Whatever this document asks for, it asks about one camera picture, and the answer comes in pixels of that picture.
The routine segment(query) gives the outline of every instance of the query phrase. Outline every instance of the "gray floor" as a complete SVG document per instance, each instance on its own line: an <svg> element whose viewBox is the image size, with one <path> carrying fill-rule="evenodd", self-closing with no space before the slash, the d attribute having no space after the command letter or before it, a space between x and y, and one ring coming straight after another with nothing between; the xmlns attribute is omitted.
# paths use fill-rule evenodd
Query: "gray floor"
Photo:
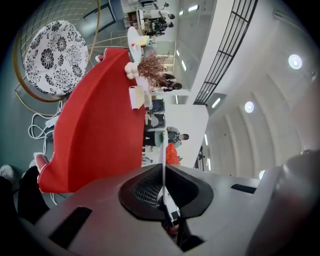
<svg viewBox="0 0 320 256"><path fill-rule="evenodd" d="M124 31L125 26L123 20L117 20L116 23L104 29L98 35L98 41L110 39L111 32ZM93 36L85 38L87 44L91 44ZM95 56L99 52L103 52L104 48L99 48L93 53L91 61L94 64ZM29 164L33 159L34 152L42 152L43 140L34 140L28 135L28 127L31 125L33 113L25 108L15 95L15 88L18 85L18 80L13 68L13 42L8 48L6 56L2 60L0 66L0 166L11 165L16 170L17 177L28 170ZM52 113L57 111L58 103L45 103L38 101L29 96L21 87L19 88L21 98L33 109L42 113ZM39 117L35 120L35 124L44 127L45 120ZM53 153L52 140L47 140L47 156L50 159ZM48 205L51 207L53 203L48 194L44 195ZM60 202L64 198L56 195L56 201Z"/></svg>

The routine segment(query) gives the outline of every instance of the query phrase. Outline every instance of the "ceiling light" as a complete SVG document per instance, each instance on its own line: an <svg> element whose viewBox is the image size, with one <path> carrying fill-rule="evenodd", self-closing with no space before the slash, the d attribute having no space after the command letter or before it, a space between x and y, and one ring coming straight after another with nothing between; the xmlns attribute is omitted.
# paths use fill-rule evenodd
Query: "ceiling light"
<svg viewBox="0 0 320 256"><path fill-rule="evenodd" d="M221 101L221 99L218 98L218 99L212 104L212 108L214 108L220 101Z"/></svg>
<svg viewBox="0 0 320 256"><path fill-rule="evenodd" d="M262 177L264 176L265 172L266 172L266 170L260 171L260 173L259 173L259 180L262 180Z"/></svg>
<svg viewBox="0 0 320 256"><path fill-rule="evenodd" d="M181 63L182 63L184 71L187 71L187 66L186 66L185 62L182 60Z"/></svg>
<svg viewBox="0 0 320 256"><path fill-rule="evenodd" d="M206 134L204 134L204 141L205 141L205 144L208 146L208 139Z"/></svg>
<svg viewBox="0 0 320 256"><path fill-rule="evenodd" d="M255 105L253 104L253 102L248 101L245 105L244 105L244 110L247 113L252 113L255 109Z"/></svg>
<svg viewBox="0 0 320 256"><path fill-rule="evenodd" d="M199 5L194 5L194 6L191 6L188 11L192 12L192 11L198 10L198 8L199 8Z"/></svg>
<svg viewBox="0 0 320 256"><path fill-rule="evenodd" d="M292 54L290 55L289 59L289 65L291 68L293 68L294 70L299 70L302 67L302 60L301 58L296 55L296 54Z"/></svg>
<svg viewBox="0 0 320 256"><path fill-rule="evenodd" d="M207 158L207 163L208 163L208 169L211 171L211 163L210 163L210 158Z"/></svg>

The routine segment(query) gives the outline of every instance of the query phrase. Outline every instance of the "black and white patterned cushion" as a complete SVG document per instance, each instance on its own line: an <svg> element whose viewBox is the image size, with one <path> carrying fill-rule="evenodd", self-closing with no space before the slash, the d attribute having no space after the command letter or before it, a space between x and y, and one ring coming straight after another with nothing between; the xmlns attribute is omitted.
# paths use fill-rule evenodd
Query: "black and white patterned cushion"
<svg viewBox="0 0 320 256"><path fill-rule="evenodd" d="M88 64L85 40L71 23L52 22L36 34L24 59L27 79L45 94L71 93Z"/></svg>

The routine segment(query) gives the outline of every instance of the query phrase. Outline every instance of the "dried flower arrangement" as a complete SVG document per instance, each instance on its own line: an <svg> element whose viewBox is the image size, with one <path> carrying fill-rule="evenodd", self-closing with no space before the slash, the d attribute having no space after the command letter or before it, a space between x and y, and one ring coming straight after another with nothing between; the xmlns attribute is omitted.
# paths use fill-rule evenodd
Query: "dried flower arrangement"
<svg viewBox="0 0 320 256"><path fill-rule="evenodd" d="M167 80L162 73L166 59L166 56L157 56L156 52L143 56L138 65L139 75L145 77L154 87L160 87L160 84L167 85Z"/></svg>

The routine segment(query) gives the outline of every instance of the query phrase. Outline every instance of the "white cable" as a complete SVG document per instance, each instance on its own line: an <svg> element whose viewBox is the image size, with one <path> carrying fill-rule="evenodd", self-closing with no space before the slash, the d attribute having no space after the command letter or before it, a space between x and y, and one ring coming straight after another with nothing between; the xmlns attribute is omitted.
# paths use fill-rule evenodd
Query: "white cable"
<svg viewBox="0 0 320 256"><path fill-rule="evenodd" d="M28 128L28 134L29 136L34 139L34 140L42 140L44 139L43 141L43 147L42 147L42 153L45 155L46 152L47 152L47 138L48 138L48 134L51 134L54 132L54 130L50 130L50 131L47 131L46 132L46 129L48 128L47 126L45 126L44 129L42 129L40 126L34 124L34 120L35 120L35 117L36 116L39 116L39 117L42 117L43 119L47 119L47 120L50 120L50 119L53 119L55 118L57 115L60 114L60 112L62 111L62 108L64 106L64 103L62 100L59 101L59 105L58 105L58 108L57 108L57 111L56 111L56 114L54 116L50 116L50 117L46 117L46 116L43 116L39 113L36 113L32 116L32 119L31 119L31 125L29 126ZM35 136L34 134L34 128L38 128L40 130L40 134ZM57 202L55 201L55 195L54 193L50 193L50 197L51 197L51 200L53 201L53 203L55 205L57 205Z"/></svg>

